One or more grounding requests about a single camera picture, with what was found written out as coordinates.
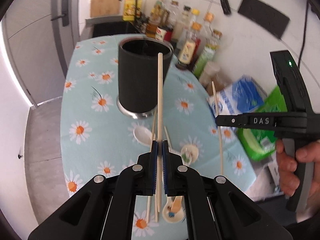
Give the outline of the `person's right hand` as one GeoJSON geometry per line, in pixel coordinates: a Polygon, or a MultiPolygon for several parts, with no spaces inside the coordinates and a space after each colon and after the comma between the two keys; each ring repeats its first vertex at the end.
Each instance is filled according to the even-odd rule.
{"type": "Polygon", "coordinates": [[[313,179],[310,187],[307,207],[319,209],[319,142],[312,142],[296,152],[297,160],[286,154],[281,140],[276,142],[276,159],[280,176],[280,188],[292,197],[300,184],[299,178],[294,175],[298,164],[314,163],[313,179]]]}

